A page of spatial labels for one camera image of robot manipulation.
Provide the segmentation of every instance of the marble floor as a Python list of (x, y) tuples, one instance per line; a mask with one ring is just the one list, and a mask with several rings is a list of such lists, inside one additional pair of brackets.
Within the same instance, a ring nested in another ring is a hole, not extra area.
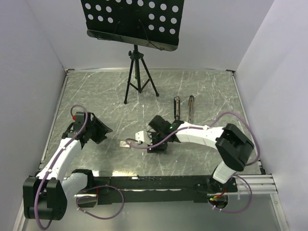
[[(89, 141), (82, 153), (70, 166), (92, 169), (95, 176), (162, 176), (210, 175), (221, 161), (217, 150), (193, 143), (169, 143), (167, 154), (148, 154), (146, 151), (120, 148), (120, 141), (134, 138), (135, 133), (149, 129), (148, 122), (161, 115), (172, 122), (173, 98), (181, 99), (181, 120), (187, 119), (188, 98), (195, 97), (193, 123), (208, 125), (223, 111), (234, 111), (244, 116), (231, 72), (150, 70), (160, 94), (155, 96), (148, 84), (139, 94), (130, 88), (128, 104), (123, 104), (128, 70), (70, 71), (57, 118), (45, 157), (45, 164), (55, 153), (62, 133), (72, 122), (70, 108), (78, 103), (93, 112), (104, 124), (113, 129), (108, 139), (99, 145)], [(141, 71), (141, 82), (147, 79)], [(249, 135), (238, 119), (224, 116), (218, 126), (234, 123)], [(253, 152), (250, 159), (255, 159)], [(240, 174), (260, 174), (258, 163), (246, 167)]]

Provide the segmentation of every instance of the metal frame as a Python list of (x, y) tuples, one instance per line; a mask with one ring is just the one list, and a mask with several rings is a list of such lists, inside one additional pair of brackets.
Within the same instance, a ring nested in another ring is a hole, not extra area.
[[(150, 68), (150, 69), (163, 70), (163, 71), (167, 71), (167, 70), (172, 70), (172, 71), (190, 70), (190, 69), (172, 69), (172, 68), (166, 68), (166, 69)], [(83, 72), (97, 71), (97, 72), (99, 72), (99, 71), (128, 71), (128, 70), (129, 70), (129, 68), (102, 68), (102, 69), (76, 70), (76, 71), (83, 71)], [(209, 70), (209, 69), (198, 69), (198, 70), (214, 71), (214, 70)], [(58, 100), (58, 103), (57, 103), (57, 106), (56, 106), (54, 119), (53, 119), (53, 122), (52, 122), (52, 125), (51, 125), (50, 134), (48, 136), (48, 140), (46, 142), (44, 153), (43, 153), (43, 156), (42, 156), (42, 161), (44, 160), (46, 152), (47, 152), (47, 147), (48, 147), (48, 144), (49, 144), (49, 141), (50, 141), (52, 129), (53, 129), (53, 126), (54, 126), (54, 123), (55, 123), (55, 120), (56, 120), (56, 117), (57, 117), (57, 114), (58, 114), (59, 106), (60, 106), (60, 103), (61, 103), (61, 100), (62, 100), (62, 97), (63, 97), (63, 93), (64, 93), (64, 89), (66, 87), (66, 83), (67, 83), (67, 79), (69, 77), (69, 73), (74, 72), (74, 71), (75, 70), (71, 70), (71, 69), (66, 71), (63, 87), (62, 87), (61, 94), (60, 94), (60, 97), (59, 97), (59, 100)], [(234, 82), (234, 85), (236, 87), (236, 90), (237, 90), (237, 93), (238, 93), (238, 96), (239, 96), (239, 100), (240, 100), (240, 103), (241, 103), (241, 106), (242, 106), (242, 109), (243, 109), (243, 112), (244, 112), (245, 119), (247, 121), (246, 113), (244, 111), (242, 100), (241, 100), (240, 94), (238, 92), (238, 88), (236, 86), (234, 75), (232, 75), (232, 78), (233, 78), (233, 82)], [(240, 176), (243, 177), (250, 184), (252, 191), (253, 191), (253, 194), (270, 194), (270, 196), (272, 198), (273, 208), (274, 208), (274, 211), (276, 213), (276, 217), (277, 217), (277, 220), (278, 220), (278, 223), (279, 223), (281, 230), (282, 231), (289, 231), (290, 229), (288, 227), (288, 223), (286, 221), (286, 218), (285, 218), (285, 215), (284, 215), (284, 212), (283, 212), (282, 204), (279, 200), (278, 191), (277, 191), (273, 176), (272, 175), (240, 175)], [(238, 187), (238, 192), (233, 192), (233, 193), (229, 192), (227, 194), (232, 195), (232, 194), (249, 194), (250, 193), (248, 187), (246, 186), (246, 184), (242, 180), (236, 179), (236, 184), (237, 184), (237, 187)], [(84, 196), (84, 195), (85, 194), (77, 194), (77, 195), (75, 195), (75, 197), (81, 197), (81, 196)], [(21, 207), (19, 209), (19, 212), (18, 212), (18, 216), (17, 216), (16, 221), (15, 221), (13, 231), (21, 231), (24, 224), (26, 224), (25, 217), (23, 216), (23, 211), (24, 211), (24, 207), (23, 207), (23, 203), (22, 203)]]

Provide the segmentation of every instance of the white wall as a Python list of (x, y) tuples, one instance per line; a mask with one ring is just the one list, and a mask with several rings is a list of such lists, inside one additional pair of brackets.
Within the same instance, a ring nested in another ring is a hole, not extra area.
[(0, 230), (9, 231), (23, 182), (38, 168), (64, 70), (26, 1), (1, 2), (0, 28)]
[[(129, 67), (133, 46), (88, 37), (80, 0), (27, 1), (65, 68)], [(178, 50), (140, 50), (149, 67), (236, 70), (272, 3), (185, 0)]]
[(308, 1), (275, 0), (236, 81), (291, 230), (308, 229)]

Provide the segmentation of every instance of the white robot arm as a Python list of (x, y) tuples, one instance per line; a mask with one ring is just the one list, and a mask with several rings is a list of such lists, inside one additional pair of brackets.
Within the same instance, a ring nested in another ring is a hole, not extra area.
[[(49, 163), (35, 177), (29, 177), (23, 185), (24, 214), (26, 218), (35, 218), (34, 201), (39, 185), (43, 183), (38, 198), (38, 215), (40, 219), (60, 220), (66, 211), (67, 201), (82, 189), (91, 188), (94, 182), (91, 170), (76, 169), (64, 180), (73, 159), (78, 156), (84, 145), (91, 139), (97, 144), (105, 140), (106, 133), (112, 130), (102, 123), (93, 113), (85, 116), (84, 112), (77, 112), (66, 132), (63, 133), (60, 145)], [(86, 123), (82, 132), (71, 141), (82, 125)]]
[[(212, 177), (221, 184), (225, 184), (237, 171), (243, 171), (254, 148), (254, 144), (233, 124), (217, 128), (192, 125), (180, 120), (170, 124), (157, 115), (149, 125), (155, 132), (140, 131), (135, 134), (137, 142), (144, 142), (149, 146), (148, 152), (165, 153), (169, 141), (192, 142), (217, 149), (223, 160), (214, 170)], [(151, 145), (163, 139), (166, 139), (166, 142), (151, 148)]]

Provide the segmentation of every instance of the purple cable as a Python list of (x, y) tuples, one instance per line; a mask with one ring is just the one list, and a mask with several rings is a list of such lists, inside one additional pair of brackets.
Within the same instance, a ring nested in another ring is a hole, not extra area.
[(80, 211), (83, 212), (83, 213), (86, 213), (86, 214), (90, 215), (91, 217), (94, 217), (94, 218), (97, 218), (97, 219), (100, 219), (100, 220), (109, 220), (109, 219), (115, 218), (117, 215), (120, 214), (120, 212), (122, 211), (122, 209), (123, 209), (123, 207), (124, 207), (124, 196), (123, 196), (123, 193), (122, 193), (118, 188), (116, 188), (116, 187), (114, 187), (114, 186), (111, 186), (111, 185), (96, 186), (96, 187), (93, 187), (93, 188), (91, 188), (91, 189), (87, 189), (86, 191), (89, 191), (89, 190), (92, 190), (92, 189), (99, 189), (99, 188), (112, 188), (112, 189), (117, 190), (117, 191), (120, 193), (120, 195), (121, 195), (121, 197), (122, 197), (122, 204), (121, 204), (121, 207), (120, 207), (120, 209), (117, 211), (116, 214), (114, 214), (113, 216), (108, 217), (108, 218), (102, 218), (102, 217), (96, 216), (96, 215), (94, 215), (94, 214), (92, 214), (92, 213), (89, 213), (88, 211), (86, 211), (86, 210), (84, 210), (84, 209), (82, 209), (82, 208), (79, 207), (78, 202), (79, 202), (80, 199), (82, 199), (82, 198), (93, 198), (93, 196), (82, 196), (82, 197), (76, 199), (76, 206), (77, 206), (77, 209), (80, 210)]
[(178, 131), (182, 131), (182, 130), (185, 130), (185, 129), (198, 129), (198, 130), (203, 130), (203, 128), (200, 128), (200, 127), (183, 127), (183, 128), (180, 128), (180, 129), (177, 129), (175, 131), (173, 131), (172, 133), (170, 133), (169, 135), (167, 135), (166, 138), (164, 138), (162, 141), (154, 144), (154, 145), (151, 145), (151, 146), (147, 146), (147, 147), (142, 147), (142, 146), (135, 146), (135, 145), (132, 145), (129, 141), (135, 141), (135, 142), (138, 142), (137, 140), (135, 139), (132, 139), (132, 138), (127, 138), (125, 140), (126, 144), (129, 145), (130, 147), (132, 148), (136, 148), (136, 149), (150, 149), (150, 148), (155, 148), (159, 145), (161, 145), (162, 143), (164, 143), (166, 140), (168, 140), (171, 136), (173, 136), (175, 133), (177, 133)]
[(252, 189), (251, 189), (250, 185), (248, 184), (248, 182), (243, 177), (240, 177), (238, 175), (234, 175), (234, 176), (240, 178), (242, 181), (244, 181), (247, 184), (247, 186), (249, 188), (249, 191), (250, 191), (250, 198), (249, 198), (248, 204), (244, 208), (242, 208), (242, 209), (240, 209), (238, 211), (232, 211), (232, 210), (224, 210), (224, 209), (221, 210), (221, 209), (213, 206), (213, 204), (209, 203), (210, 205), (212, 205), (212, 207), (214, 209), (216, 209), (218, 211), (221, 211), (221, 212), (224, 212), (224, 213), (242, 213), (242, 212), (246, 211), (250, 207), (250, 205), (252, 204), (252, 195), (253, 195), (253, 193), (252, 193)]
[(250, 132), (252, 138), (254, 139), (254, 142), (255, 142), (255, 145), (256, 145), (256, 149), (257, 149), (257, 157), (255, 160), (253, 160), (252, 162), (246, 164), (246, 166), (250, 166), (250, 165), (253, 165), (255, 162), (258, 161), (258, 159), (260, 158), (260, 146), (259, 146), (259, 143), (256, 139), (256, 136), (255, 134), (253, 133), (253, 131), (251, 130), (251, 128), (249, 127), (249, 125), (245, 122), (245, 120), (243, 120), (238, 114), (236, 114), (235, 112), (223, 112), (221, 113), (215, 120), (213, 123), (211, 123), (209, 125), (209, 127), (213, 127), (224, 115), (226, 114), (231, 114), (231, 115), (234, 115), (236, 116), (244, 125), (245, 127), (248, 129), (248, 131)]
[[(76, 133), (65, 145), (64, 145), (65, 148), (68, 147), (68, 145), (70, 145), (70, 144), (73, 142), (73, 140), (76, 139), (76, 137), (82, 132), (82, 130), (85, 128), (86, 123), (87, 123), (87, 120), (88, 120), (88, 111), (87, 111), (87, 109), (86, 109), (84, 106), (79, 105), (79, 104), (75, 104), (75, 105), (71, 108), (71, 115), (73, 116), (73, 109), (74, 109), (75, 107), (81, 107), (81, 108), (83, 109), (83, 111), (85, 112), (86, 118), (85, 118), (85, 122), (83, 123), (82, 127), (80, 128), (80, 130), (79, 130), (79, 131), (78, 131), (78, 132), (77, 132), (77, 133)], [(55, 163), (56, 163), (57, 160), (59, 159), (59, 156), (61, 155), (62, 152), (63, 152), (63, 149), (61, 149), (61, 150), (58, 152), (58, 154), (56, 155), (56, 157), (54, 158), (54, 160), (53, 160), (52, 163), (50, 164), (49, 169), (52, 169), (52, 168), (53, 168), (53, 166), (55, 165)], [(46, 230), (46, 229), (48, 229), (49, 226), (50, 226), (50, 224), (51, 224), (51, 220), (50, 220), (50, 221), (48, 222), (47, 226), (44, 227), (44, 226), (42, 225), (42, 223), (40, 222), (40, 220), (39, 220), (39, 214), (38, 214), (38, 213), (39, 213), (39, 211), (38, 211), (39, 194), (40, 194), (40, 191), (41, 191), (41, 189), (42, 189), (42, 187), (43, 187), (43, 184), (44, 184), (44, 182), (45, 182), (45, 180), (47, 179), (47, 177), (48, 177), (49, 174), (50, 174), (50, 172), (48, 172), (48, 171), (45, 173), (45, 175), (44, 175), (42, 181), (40, 182), (40, 184), (39, 184), (39, 186), (38, 186), (38, 190), (37, 190), (37, 193), (36, 193), (35, 199), (34, 199), (34, 215), (35, 215), (35, 220), (36, 220), (36, 222), (37, 222), (37, 224), (38, 224), (38, 226), (39, 226), (39, 228), (40, 228), (41, 230)]]

